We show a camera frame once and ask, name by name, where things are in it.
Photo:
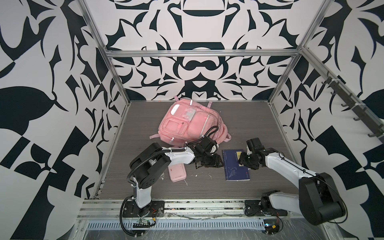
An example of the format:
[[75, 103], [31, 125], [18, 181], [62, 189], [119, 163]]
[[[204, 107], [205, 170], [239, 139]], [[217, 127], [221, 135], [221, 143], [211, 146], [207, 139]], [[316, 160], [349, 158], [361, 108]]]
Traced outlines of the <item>purple book yellow label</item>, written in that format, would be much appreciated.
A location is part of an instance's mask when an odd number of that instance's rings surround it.
[[247, 167], [239, 164], [243, 150], [222, 150], [226, 181], [249, 181], [250, 174]]

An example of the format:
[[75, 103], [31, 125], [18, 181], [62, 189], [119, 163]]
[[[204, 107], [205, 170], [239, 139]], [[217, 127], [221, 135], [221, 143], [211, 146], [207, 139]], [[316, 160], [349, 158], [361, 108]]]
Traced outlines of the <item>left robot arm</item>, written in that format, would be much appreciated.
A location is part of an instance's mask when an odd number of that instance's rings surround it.
[[219, 146], [210, 137], [203, 137], [191, 143], [184, 143], [182, 147], [161, 147], [153, 143], [141, 152], [130, 163], [131, 171], [127, 175], [127, 182], [134, 188], [133, 200], [140, 209], [152, 203], [152, 186], [167, 168], [178, 168], [194, 164], [201, 168], [221, 168], [224, 162], [216, 153]]

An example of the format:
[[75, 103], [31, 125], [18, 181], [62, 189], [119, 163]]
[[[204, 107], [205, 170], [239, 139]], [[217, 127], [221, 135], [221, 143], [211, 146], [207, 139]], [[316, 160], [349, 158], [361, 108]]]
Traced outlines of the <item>pink student backpack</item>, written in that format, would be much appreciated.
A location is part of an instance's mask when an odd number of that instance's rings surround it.
[[175, 103], [161, 121], [158, 133], [150, 139], [159, 138], [171, 146], [182, 147], [186, 142], [202, 138], [211, 127], [217, 126], [217, 132], [210, 138], [217, 144], [229, 142], [232, 136], [219, 113], [212, 109], [212, 103], [209, 101], [204, 106], [189, 98], [175, 97]]

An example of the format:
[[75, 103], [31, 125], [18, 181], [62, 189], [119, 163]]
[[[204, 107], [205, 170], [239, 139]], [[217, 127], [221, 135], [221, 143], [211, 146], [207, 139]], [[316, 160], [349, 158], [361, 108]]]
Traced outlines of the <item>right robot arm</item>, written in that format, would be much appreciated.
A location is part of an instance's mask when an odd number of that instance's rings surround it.
[[348, 218], [347, 206], [329, 174], [319, 174], [292, 162], [282, 152], [265, 148], [258, 138], [247, 141], [247, 152], [241, 153], [239, 162], [251, 170], [267, 167], [298, 188], [296, 195], [274, 190], [262, 194], [259, 201], [246, 201], [246, 216], [287, 211], [303, 216], [314, 226], [339, 224], [339, 218]]

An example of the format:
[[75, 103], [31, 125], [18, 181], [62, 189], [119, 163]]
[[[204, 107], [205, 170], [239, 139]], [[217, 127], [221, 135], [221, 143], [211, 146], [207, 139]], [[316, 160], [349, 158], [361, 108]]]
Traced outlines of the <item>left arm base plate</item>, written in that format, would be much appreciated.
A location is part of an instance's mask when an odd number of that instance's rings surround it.
[[135, 201], [127, 201], [123, 206], [123, 218], [151, 217], [153, 212], [163, 213], [164, 201], [151, 201], [147, 206], [139, 208]]

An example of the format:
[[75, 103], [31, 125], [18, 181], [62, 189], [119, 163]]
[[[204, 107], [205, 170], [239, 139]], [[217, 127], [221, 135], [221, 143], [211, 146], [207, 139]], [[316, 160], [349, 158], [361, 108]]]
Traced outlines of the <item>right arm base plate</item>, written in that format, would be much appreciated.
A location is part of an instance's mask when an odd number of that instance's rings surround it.
[[274, 209], [267, 200], [245, 200], [244, 213], [247, 217], [254, 216], [275, 216], [286, 217], [288, 212], [285, 210]]

